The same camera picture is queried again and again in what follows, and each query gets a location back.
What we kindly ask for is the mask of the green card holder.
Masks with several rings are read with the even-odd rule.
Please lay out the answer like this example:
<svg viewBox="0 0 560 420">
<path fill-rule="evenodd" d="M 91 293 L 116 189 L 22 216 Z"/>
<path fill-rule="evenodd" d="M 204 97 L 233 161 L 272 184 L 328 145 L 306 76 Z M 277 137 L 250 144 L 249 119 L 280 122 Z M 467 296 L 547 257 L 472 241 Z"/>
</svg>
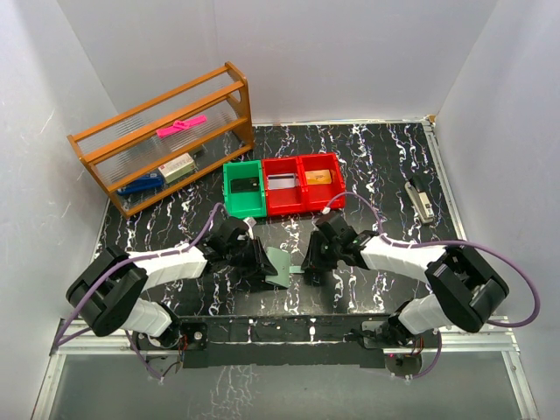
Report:
<svg viewBox="0 0 560 420">
<path fill-rule="evenodd" d="M 264 278 L 266 284 L 288 289 L 291 285 L 292 275 L 303 275 L 305 272 L 300 266 L 291 264 L 291 254 L 280 248 L 268 247 L 266 255 L 276 270 L 275 275 Z"/>
</svg>

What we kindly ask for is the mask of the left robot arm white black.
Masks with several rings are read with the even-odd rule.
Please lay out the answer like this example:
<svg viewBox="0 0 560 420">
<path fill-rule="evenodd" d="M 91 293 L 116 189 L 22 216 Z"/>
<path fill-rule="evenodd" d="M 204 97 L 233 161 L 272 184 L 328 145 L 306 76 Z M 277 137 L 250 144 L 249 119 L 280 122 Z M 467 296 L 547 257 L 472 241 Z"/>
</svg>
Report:
<svg viewBox="0 0 560 420">
<path fill-rule="evenodd" d="M 163 284 L 197 279 L 223 265 L 250 280 L 265 281 L 280 274 L 248 222 L 229 216 L 182 248 L 155 253 L 105 248 L 69 286 L 66 301 L 97 337 L 124 329 L 170 349 L 179 343 L 179 318 L 164 304 L 141 295 Z"/>
</svg>

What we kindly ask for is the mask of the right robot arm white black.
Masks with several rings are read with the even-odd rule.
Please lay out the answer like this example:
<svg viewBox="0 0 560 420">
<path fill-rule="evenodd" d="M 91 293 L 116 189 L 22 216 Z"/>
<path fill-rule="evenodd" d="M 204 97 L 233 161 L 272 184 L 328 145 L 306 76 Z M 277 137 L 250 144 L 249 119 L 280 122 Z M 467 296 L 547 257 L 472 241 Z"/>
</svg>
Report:
<svg viewBox="0 0 560 420">
<path fill-rule="evenodd" d="M 387 271 L 428 284 L 430 295 L 401 304 L 372 330 L 352 330 L 363 347 L 410 347 L 429 330 L 456 326 L 476 333 L 509 294 L 487 260 L 466 245 L 393 242 L 386 235 L 356 232 L 342 214 L 331 211 L 315 222 L 302 269 L 335 270 L 339 262 L 364 270 Z"/>
</svg>

